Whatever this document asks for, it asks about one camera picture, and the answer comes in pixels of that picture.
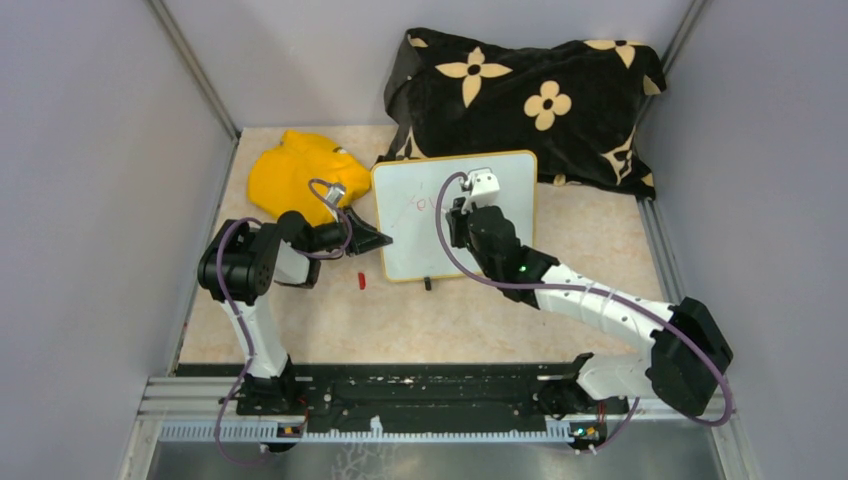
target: beige floor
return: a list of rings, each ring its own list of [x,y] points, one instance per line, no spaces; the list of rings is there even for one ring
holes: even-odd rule
[[[227,218],[272,219],[250,204],[247,175],[259,155],[277,145],[285,129],[245,129],[218,225]],[[326,135],[366,167],[385,153],[394,127],[299,128]],[[354,204],[376,224],[373,193]],[[632,197],[590,187],[541,185],[536,248],[607,285],[645,298],[660,288],[642,222]],[[367,288],[359,290],[357,273]],[[281,340],[295,362],[537,362],[568,361],[583,352],[624,353],[628,347],[570,318],[505,299],[469,279],[388,282],[380,254],[324,262],[314,290],[274,287],[271,305]],[[221,307],[199,291],[180,361],[244,360]]]

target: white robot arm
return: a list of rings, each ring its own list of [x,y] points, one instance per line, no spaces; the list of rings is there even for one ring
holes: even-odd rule
[[[629,295],[522,245],[512,222],[497,207],[497,177],[488,168],[465,177],[462,189],[468,195],[454,199],[445,216],[451,246],[471,252],[490,280],[482,281],[513,301],[568,315],[636,350],[630,355],[593,355],[583,365],[578,384],[590,397],[659,397],[686,415],[703,413],[718,386],[715,372],[657,321],[683,332],[723,374],[733,353],[702,303],[686,298],[671,305]]]
[[[289,211],[276,223],[262,223],[258,229],[251,229],[243,222],[225,238],[236,223],[227,220],[198,265],[200,286],[208,290],[227,313],[245,360],[253,359],[247,371],[252,378],[279,378],[289,362],[268,302],[267,292],[272,284],[312,288],[318,281],[320,260],[331,258],[328,254],[313,252],[341,248],[344,252],[338,252],[339,255],[354,256],[392,243],[391,237],[363,221],[350,207],[335,207],[345,194],[344,186],[334,183],[327,187],[323,202],[332,206],[335,221],[313,227],[299,212]],[[216,265],[219,249],[223,249],[221,278]],[[227,285],[235,308],[228,305],[220,280]],[[239,313],[244,329],[239,323]]]

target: white wall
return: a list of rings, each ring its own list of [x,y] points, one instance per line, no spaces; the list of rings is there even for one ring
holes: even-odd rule
[[[140,0],[0,6],[0,477],[114,478],[229,140]]]
[[[238,126],[390,124],[383,87],[403,32],[505,47],[580,38],[663,51],[690,0],[168,0]]]
[[[638,145],[766,479],[848,478],[848,3],[715,2]]]

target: black pillow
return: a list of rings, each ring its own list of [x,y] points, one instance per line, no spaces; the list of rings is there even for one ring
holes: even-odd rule
[[[413,28],[383,94],[398,131],[380,161],[531,150],[540,182],[653,198],[632,143],[642,99],[665,88],[656,52],[633,42],[512,50]]]

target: purple cable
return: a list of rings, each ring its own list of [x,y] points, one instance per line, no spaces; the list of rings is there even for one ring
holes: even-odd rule
[[[615,427],[615,430],[613,430],[612,435],[610,435],[609,437],[607,437],[606,440],[604,440],[604,443],[597,445],[593,448],[588,448],[586,450],[573,450],[572,449],[572,450],[569,450],[569,451],[574,452],[574,453],[578,453],[578,454],[591,453],[591,454],[597,455],[598,452],[607,448],[609,445],[612,445],[613,440],[615,440],[616,438],[618,438],[619,435],[621,435],[621,432],[624,431],[624,428],[627,427],[627,425],[630,423],[630,420],[633,419],[633,415],[636,413],[636,408],[639,407],[639,400],[640,400],[639,397],[633,398],[633,405],[630,407],[630,410],[627,411],[627,415],[625,415],[624,419],[621,421],[621,423],[619,423],[618,426]],[[561,448],[548,447],[547,445],[544,445],[544,444],[535,445],[535,446],[540,447],[540,448],[557,450],[557,451],[562,450]]]
[[[235,458],[229,456],[224,450],[224,445],[221,443],[221,421],[224,419],[224,412],[227,409],[227,404],[230,403],[230,400],[233,399],[233,396],[238,391],[241,382],[244,380],[245,375],[247,375],[247,371],[250,370],[250,366],[253,364],[253,357],[256,355],[256,347],[253,345],[253,339],[250,338],[250,332],[248,332],[247,330],[247,324],[244,322],[244,318],[242,318],[241,316],[241,311],[239,311],[238,307],[236,306],[236,302],[233,300],[232,295],[230,295],[230,291],[227,289],[226,282],[224,282],[223,269],[224,249],[230,242],[230,237],[233,236],[238,227],[247,222],[260,223],[259,220],[251,217],[242,218],[233,222],[233,224],[230,225],[229,228],[227,228],[227,230],[224,232],[224,236],[221,237],[221,243],[218,246],[218,254],[215,257],[215,273],[218,276],[218,286],[221,288],[221,293],[224,294],[224,298],[227,300],[227,304],[229,304],[230,308],[233,310],[233,313],[238,319],[239,328],[241,329],[241,333],[244,336],[244,341],[247,344],[247,361],[244,362],[244,367],[241,369],[241,372],[239,372],[238,377],[236,377],[236,381],[233,382],[233,386],[230,387],[230,391],[227,393],[227,396],[224,397],[223,403],[221,403],[221,410],[218,411],[218,418],[215,419],[214,436],[215,445],[218,447],[218,452],[220,452],[221,456],[224,457],[228,462],[234,463],[242,467],[253,467],[264,464],[266,461],[268,461],[268,456],[262,454],[256,460],[250,462],[242,462],[241,460],[236,460]]]
[[[323,185],[327,188],[330,188],[333,185],[330,182],[327,182],[325,180],[321,180],[320,178],[313,178],[308,183],[309,190],[312,192],[312,194],[315,195],[318,198],[318,200],[321,200],[321,203],[326,205],[327,208],[336,212],[336,215],[338,215],[339,218],[342,219],[345,226],[347,227],[347,238],[345,239],[342,246],[339,247],[338,250],[336,250],[335,252],[309,253],[309,252],[301,252],[300,250],[295,250],[295,252],[303,255],[306,258],[314,258],[316,260],[336,260],[338,258],[341,258],[344,255],[345,249],[347,248],[348,245],[350,245],[351,239],[353,239],[353,225],[350,224],[350,220],[347,218],[347,215],[345,215],[344,212],[342,212],[342,210],[339,207],[328,202],[326,198],[324,198],[320,193],[318,193],[315,190],[315,187],[313,185],[316,184],[316,183],[319,184],[319,185]]]
[[[680,331],[680,329],[678,329],[674,325],[672,325],[672,324],[666,322],[665,320],[663,320],[662,318],[660,318],[654,312],[644,308],[643,306],[641,306],[641,305],[639,305],[635,302],[628,300],[627,298],[622,297],[621,295],[616,294],[615,292],[610,292],[608,290],[604,290],[604,289],[601,289],[601,288],[596,288],[596,287],[586,288],[586,287],[580,287],[580,286],[577,286],[577,285],[566,285],[566,284],[556,284],[556,283],[504,283],[504,282],[496,282],[494,280],[489,280],[488,278],[476,275],[474,272],[468,270],[461,263],[459,263],[459,260],[457,260],[456,257],[453,255],[453,252],[451,252],[450,246],[448,245],[447,241],[445,240],[445,234],[444,234],[444,231],[442,230],[442,217],[441,217],[441,215],[442,215],[442,202],[444,201],[445,194],[447,193],[447,190],[448,190],[448,187],[450,186],[450,183],[457,178],[462,178],[463,180],[467,180],[468,175],[466,175],[463,172],[456,172],[456,173],[452,174],[450,177],[448,177],[447,180],[445,180],[445,183],[442,185],[441,190],[439,190],[439,198],[436,200],[436,233],[438,234],[438,237],[439,237],[439,243],[442,244],[442,249],[445,251],[445,254],[447,254],[448,259],[450,259],[451,263],[453,263],[453,265],[456,268],[458,268],[460,272],[464,273],[467,277],[471,278],[472,280],[476,280],[476,281],[478,281],[478,282],[480,282],[484,285],[489,285],[489,286],[492,286],[492,287],[495,287],[495,288],[506,288],[506,289],[510,289],[510,290],[566,290],[566,291],[572,291],[572,292],[586,292],[586,293],[591,293],[591,294],[594,294],[594,295],[600,295],[600,296],[603,296],[603,297],[610,298],[610,299],[628,307],[629,309],[631,309],[635,312],[641,313],[642,315],[648,317],[648,319],[651,320],[652,322],[656,323],[657,325],[663,327],[664,329],[666,329],[669,332],[671,332],[672,334],[674,334],[674,336],[679,338],[680,341],[683,342],[684,345],[686,345],[690,350],[692,350],[692,353],[694,353],[695,356],[698,357],[698,359],[704,363],[704,365],[707,367],[707,370],[710,371],[710,373],[716,379],[716,382],[718,382],[718,386],[721,388],[721,393],[722,393],[722,395],[724,395],[724,414],[722,414],[721,418],[719,418],[718,420],[704,420],[704,419],[698,418],[698,417],[688,417],[688,415],[687,415],[687,417],[689,419],[691,419],[692,421],[694,421],[695,423],[699,423],[701,425],[706,425],[706,426],[709,426],[709,427],[719,427],[721,425],[724,425],[725,423],[727,423],[730,420],[730,417],[733,415],[733,393],[730,391],[730,385],[727,383],[727,380],[724,378],[721,371],[718,369],[718,367],[716,367],[716,365],[712,362],[712,360],[710,360],[710,358],[707,356],[707,354],[704,353],[704,351],[701,350],[701,348],[698,347],[698,345],[694,341],[692,341],[691,338],[686,336],[685,333]],[[617,436],[618,432],[622,429],[622,427],[624,427],[627,424],[627,422],[630,421],[630,417],[632,417],[632,414],[628,414],[628,418],[626,418],[625,422],[622,423],[619,426],[618,430],[616,430],[613,437]]]

